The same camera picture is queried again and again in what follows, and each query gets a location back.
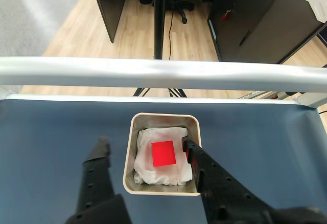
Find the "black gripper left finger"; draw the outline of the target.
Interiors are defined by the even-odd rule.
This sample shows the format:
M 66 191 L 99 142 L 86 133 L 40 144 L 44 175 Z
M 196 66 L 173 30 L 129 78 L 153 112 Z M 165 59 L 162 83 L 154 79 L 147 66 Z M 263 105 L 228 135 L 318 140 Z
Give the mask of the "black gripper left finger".
M 114 192 L 109 167 L 109 141 L 100 137 L 82 164 L 76 211 L 66 223 L 132 223 L 122 195 Z

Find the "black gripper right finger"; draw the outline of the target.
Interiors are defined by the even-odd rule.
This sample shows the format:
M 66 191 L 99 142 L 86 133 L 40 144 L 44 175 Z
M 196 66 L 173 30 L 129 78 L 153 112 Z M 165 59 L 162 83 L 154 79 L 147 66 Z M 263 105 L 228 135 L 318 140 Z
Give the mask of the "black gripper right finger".
M 273 223 L 272 208 L 254 196 L 199 145 L 182 139 L 208 223 Z

